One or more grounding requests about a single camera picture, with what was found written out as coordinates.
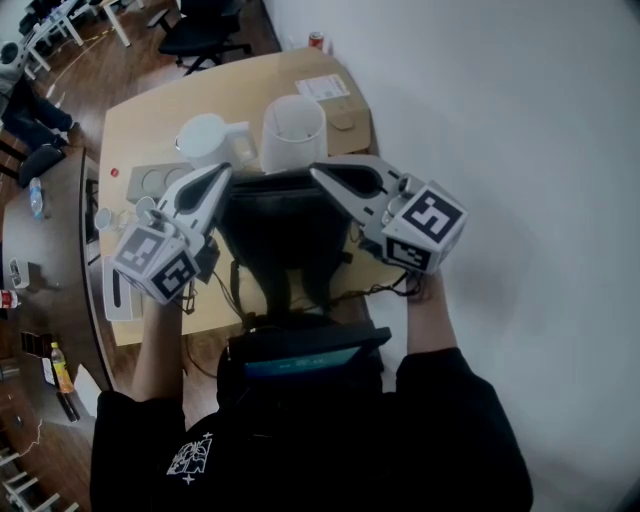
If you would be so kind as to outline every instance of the wooden floor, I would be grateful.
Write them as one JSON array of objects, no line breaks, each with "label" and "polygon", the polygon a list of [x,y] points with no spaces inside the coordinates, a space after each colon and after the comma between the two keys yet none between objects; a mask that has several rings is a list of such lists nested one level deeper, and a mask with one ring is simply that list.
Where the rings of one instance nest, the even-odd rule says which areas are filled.
[{"label": "wooden floor", "polygon": [[[100,159],[102,130],[107,110],[137,94],[177,80],[186,71],[184,68],[178,68],[172,57],[162,56],[157,52],[163,36],[162,30],[146,29],[147,21],[155,12],[165,7],[174,8],[168,21],[170,24],[175,22],[179,16],[175,2],[145,0],[145,3],[147,7],[144,10],[140,10],[137,4],[133,3],[126,12],[118,15],[131,40],[132,45],[129,48],[122,45],[108,21],[96,20],[89,14],[82,26],[78,26],[85,45],[78,47],[73,42],[65,44],[59,53],[54,52],[47,59],[52,71],[38,72],[36,90],[44,96],[50,87],[55,85],[51,101],[56,103],[64,97],[62,109],[79,121],[81,126],[81,139],[72,143],[86,146],[90,156],[96,161]],[[279,50],[260,0],[251,0],[245,5],[241,27],[241,32],[234,36],[234,40],[250,43],[255,55]],[[229,55],[228,60],[239,58],[243,58],[242,52]],[[3,132],[0,138],[24,150],[24,146],[8,134]],[[0,155],[0,163],[13,169],[17,166],[17,162],[4,155]],[[4,205],[17,192],[18,188],[12,180],[4,176],[0,179],[0,229]],[[94,283],[94,290],[98,290],[95,294],[96,308],[102,311],[99,263],[92,265],[90,278]],[[347,306],[347,309],[353,308],[353,312],[344,314],[349,318],[356,318],[364,314],[361,306]],[[131,385],[139,346],[116,347],[109,324],[100,324],[116,386],[126,393]],[[4,341],[1,327],[0,324],[0,358],[8,355],[9,346]],[[217,358],[226,345],[227,337],[233,332],[238,332],[238,328],[185,336],[184,343],[189,343],[193,357],[203,368],[215,373]],[[186,425],[189,427],[215,411],[216,386],[213,379],[196,370],[186,357],[184,361],[188,374],[185,379],[184,411]],[[16,425],[17,415],[22,418],[24,426]],[[4,435],[15,450],[23,452],[36,439],[38,421],[22,391],[19,379],[0,383],[0,422],[7,427]],[[43,496],[58,492],[62,496],[61,503],[68,505],[75,501],[82,510],[90,510],[90,457],[91,439],[86,439],[76,429],[44,424],[41,428],[40,444],[17,460],[22,470],[39,478]]]}]

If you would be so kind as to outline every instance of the human arm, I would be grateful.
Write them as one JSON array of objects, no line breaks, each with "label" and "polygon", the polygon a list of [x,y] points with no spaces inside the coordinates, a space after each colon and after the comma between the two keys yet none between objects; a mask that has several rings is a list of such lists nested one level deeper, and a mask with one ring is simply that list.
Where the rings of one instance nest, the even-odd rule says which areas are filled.
[{"label": "human arm", "polygon": [[397,375],[396,416],[403,452],[413,461],[406,485],[429,482],[445,508],[531,508],[531,481],[517,440],[491,384],[473,373],[456,347],[440,275],[423,281],[409,303],[409,355]]},{"label": "human arm", "polygon": [[142,349],[131,389],[134,400],[171,398],[182,402],[181,336],[182,310],[147,298]]},{"label": "human arm", "polygon": [[[91,504],[96,511],[150,510],[158,468],[166,468],[184,435],[182,311],[147,299],[142,348],[132,398],[102,393],[91,460]],[[113,483],[118,482],[118,492]]]},{"label": "human arm", "polygon": [[409,354],[435,352],[458,346],[439,271],[422,278],[420,293],[407,299],[407,309]]}]

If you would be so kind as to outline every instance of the orange juice bottle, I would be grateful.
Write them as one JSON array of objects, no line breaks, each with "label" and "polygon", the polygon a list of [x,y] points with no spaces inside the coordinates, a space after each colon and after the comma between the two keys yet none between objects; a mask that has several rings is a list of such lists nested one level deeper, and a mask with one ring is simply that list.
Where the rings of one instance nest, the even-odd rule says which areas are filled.
[{"label": "orange juice bottle", "polygon": [[51,344],[51,348],[53,349],[51,351],[51,362],[53,363],[53,368],[56,370],[60,391],[63,393],[73,393],[73,383],[67,371],[67,362],[64,359],[64,354],[55,342]]}]

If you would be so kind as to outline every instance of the plastic bottle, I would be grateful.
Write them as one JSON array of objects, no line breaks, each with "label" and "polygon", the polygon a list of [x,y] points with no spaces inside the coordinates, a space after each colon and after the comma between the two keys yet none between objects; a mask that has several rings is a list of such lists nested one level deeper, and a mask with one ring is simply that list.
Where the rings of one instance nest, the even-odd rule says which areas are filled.
[{"label": "plastic bottle", "polygon": [[60,387],[60,391],[63,393],[73,393],[73,383],[71,382],[71,377],[69,377],[69,372],[67,371],[67,362],[64,359],[64,354],[62,350],[58,348],[58,344],[56,342],[51,344],[51,362],[53,363],[53,368],[56,371],[56,376],[58,377],[58,386]]},{"label": "plastic bottle", "polygon": [[36,219],[42,218],[42,184],[40,178],[33,178],[29,182],[29,201],[31,202],[31,211]]},{"label": "plastic bottle", "polygon": [[13,290],[0,290],[2,297],[2,309],[13,309],[20,304],[18,294]]}]

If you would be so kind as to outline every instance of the white container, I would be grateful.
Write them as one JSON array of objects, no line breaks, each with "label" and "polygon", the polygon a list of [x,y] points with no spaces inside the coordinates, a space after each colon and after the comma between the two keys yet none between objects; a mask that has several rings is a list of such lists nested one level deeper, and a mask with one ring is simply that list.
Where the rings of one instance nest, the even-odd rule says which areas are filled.
[{"label": "white container", "polygon": [[260,150],[264,172],[307,167],[327,156],[327,116],[317,102],[294,94],[267,107]]},{"label": "white container", "polygon": [[111,256],[102,260],[102,290],[107,320],[131,322],[142,318],[142,294],[116,272]]},{"label": "white container", "polygon": [[156,202],[152,197],[145,196],[138,199],[136,203],[136,216],[143,221],[149,221],[151,218],[147,217],[147,212],[153,210],[156,207]]},{"label": "white container", "polygon": [[[242,141],[246,150],[239,147]],[[194,169],[228,162],[240,171],[258,156],[249,123],[226,124],[216,114],[202,114],[187,121],[176,137],[176,148]]]},{"label": "white container", "polygon": [[9,272],[11,274],[13,287],[16,290],[29,286],[28,262],[19,260],[17,258],[11,258],[11,261],[9,261]]},{"label": "white container", "polygon": [[98,231],[115,231],[118,228],[118,216],[109,208],[100,208],[93,218]]}]

